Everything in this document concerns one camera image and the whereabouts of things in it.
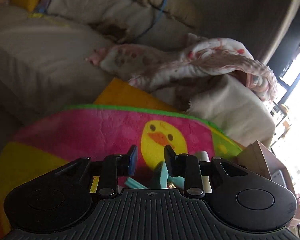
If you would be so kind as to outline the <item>cream cosmetic tube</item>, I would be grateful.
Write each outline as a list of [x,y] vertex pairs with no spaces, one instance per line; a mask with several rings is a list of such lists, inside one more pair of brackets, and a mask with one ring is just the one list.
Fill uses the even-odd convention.
[[[209,155],[206,151],[199,151],[194,154],[199,161],[210,162]],[[212,193],[212,188],[209,181],[209,175],[203,168],[201,169],[202,181],[205,194]]]

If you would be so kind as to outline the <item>brown plush toy on sofa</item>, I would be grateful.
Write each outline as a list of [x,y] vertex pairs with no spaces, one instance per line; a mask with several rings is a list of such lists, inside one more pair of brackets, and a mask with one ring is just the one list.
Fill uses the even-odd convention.
[[124,22],[106,18],[102,22],[89,23],[89,27],[116,43],[125,43],[130,35],[130,28]]

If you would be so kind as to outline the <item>pink floral blanket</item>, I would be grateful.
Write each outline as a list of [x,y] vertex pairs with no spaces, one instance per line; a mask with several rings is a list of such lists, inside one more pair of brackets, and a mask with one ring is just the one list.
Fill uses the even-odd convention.
[[262,101],[271,101],[277,79],[245,46],[230,38],[203,38],[192,33],[179,51],[161,51],[141,44],[99,48],[86,58],[131,86],[152,92],[173,81],[230,74],[242,80]]

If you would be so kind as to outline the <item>colourful duck play mat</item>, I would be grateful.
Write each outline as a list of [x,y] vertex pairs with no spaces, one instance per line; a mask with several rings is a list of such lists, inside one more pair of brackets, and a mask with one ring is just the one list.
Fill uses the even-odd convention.
[[118,79],[94,103],[71,106],[20,129],[0,151],[0,239],[10,230],[4,199],[20,184],[77,158],[102,160],[136,145],[134,179],[148,185],[168,144],[177,154],[206,151],[229,159],[241,152],[213,123],[182,114]]

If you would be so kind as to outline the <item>pink cardboard box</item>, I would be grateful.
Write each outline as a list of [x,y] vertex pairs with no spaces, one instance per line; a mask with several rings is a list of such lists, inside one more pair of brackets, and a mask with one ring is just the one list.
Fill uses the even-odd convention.
[[236,156],[235,162],[264,178],[286,187],[295,194],[290,174],[285,165],[258,140]]

